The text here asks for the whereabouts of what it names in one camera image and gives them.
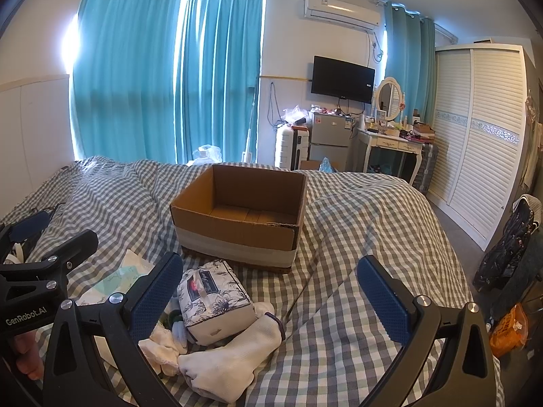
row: sliding wardrobe door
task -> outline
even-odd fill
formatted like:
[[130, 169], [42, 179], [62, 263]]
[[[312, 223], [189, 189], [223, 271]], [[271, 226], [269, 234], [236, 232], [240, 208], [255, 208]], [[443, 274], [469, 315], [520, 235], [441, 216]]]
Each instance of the sliding wardrobe door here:
[[460, 166], [471, 101], [470, 50], [436, 54], [437, 91], [433, 128], [439, 148], [430, 193], [448, 203]]
[[517, 175], [526, 72], [518, 50], [473, 49], [473, 109], [450, 207], [483, 248], [493, 236]]

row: suitcase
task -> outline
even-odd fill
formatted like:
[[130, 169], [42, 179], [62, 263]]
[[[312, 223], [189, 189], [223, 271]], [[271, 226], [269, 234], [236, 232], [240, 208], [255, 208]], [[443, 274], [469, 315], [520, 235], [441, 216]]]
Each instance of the suitcase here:
[[416, 188], [421, 193], [426, 195], [430, 182], [432, 181], [432, 174], [435, 168], [435, 162], [438, 159], [439, 148], [435, 144], [424, 144], [423, 146], [423, 161], [420, 164], [419, 171], [413, 181], [413, 188]]

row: gingham bedsheet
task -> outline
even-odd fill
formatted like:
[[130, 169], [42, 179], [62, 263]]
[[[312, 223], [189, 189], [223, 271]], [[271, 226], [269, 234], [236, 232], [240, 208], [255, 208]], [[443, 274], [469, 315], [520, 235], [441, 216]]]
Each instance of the gingham bedsheet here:
[[[68, 291], [77, 299], [115, 270], [127, 249], [152, 263], [167, 251], [180, 252], [169, 203], [204, 168], [93, 157], [59, 171], [3, 221], [15, 222], [34, 208], [66, 202], [31, 260], [83, 229], [97, 233], [96, 254], [69, 275]], [[389, 340], [359, 289], [355, 266], [363, 255], [373, 254], [415, 295], [458, 308], [471, 300], [462, 268], [432, 209], [406, 182], [386, 175], [305, 174], [305, 224], [291, 273], [234, 266], [253, 300], [270, 301], [286, 330], [286, 341], [247, 390], [246, 405], [358, 406], [374, 387], [400, 348]], [[185, 257], [186, 268], [202, 263], [198, 257]], [[46, 327], [37, 334], [42, 355], [49, 332]], [[441, 345], [436, 341], [406, 402], [422, 394]], [[119, 393], [126, 393], [119, 372], [106, 367]], [[164, 382], [181, 405], [219, 405], [192, 392], [182, 377]], [[497, 382], [496, 405], [501, 406], [498, 377]]]

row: plastic bag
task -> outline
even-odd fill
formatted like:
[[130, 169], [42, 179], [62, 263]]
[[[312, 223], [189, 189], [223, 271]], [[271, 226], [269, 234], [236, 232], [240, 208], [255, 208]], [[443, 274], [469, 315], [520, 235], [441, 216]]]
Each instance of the plastic bag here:
[[335, 173], [336, 170], [330, 165], [330, 161], [327, 157], [322, 159], [322, 163], [320, 164], [319, 171], [325, 172], [325, 173]]
[[202, 166], [205, 164], [220, 164], [223, 161], [223, 155], [219, 147], [213, 145], [202, 145], [197, 150], [192, 152], [191, 160], [187, 165], [190, 166]]
[[528, 339], [528, 318], [520, 303], [502, 318], [490, 336], [492, 354], [499, 358], [515, 347], [524, 346]]
[[287, 108], [283, 110], [283, 113], [284, 115], [281, 116], [281, 119], [283, 119], [283, 121], [285, 121], [286, 123], [295, 123], [302, 118], [305, 118], [306, 122], [309, 122], [309, 113], [307, 112], [307, 110], [300, 108], [299, 105], [294, 107], [293, 110]]

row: television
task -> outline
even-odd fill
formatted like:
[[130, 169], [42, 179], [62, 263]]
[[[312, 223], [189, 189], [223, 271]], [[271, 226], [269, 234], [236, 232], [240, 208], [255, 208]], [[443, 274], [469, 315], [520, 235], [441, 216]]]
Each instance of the television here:
[[316, 56], [311, 93], [371, 104], [375, 70], [363, 65]]

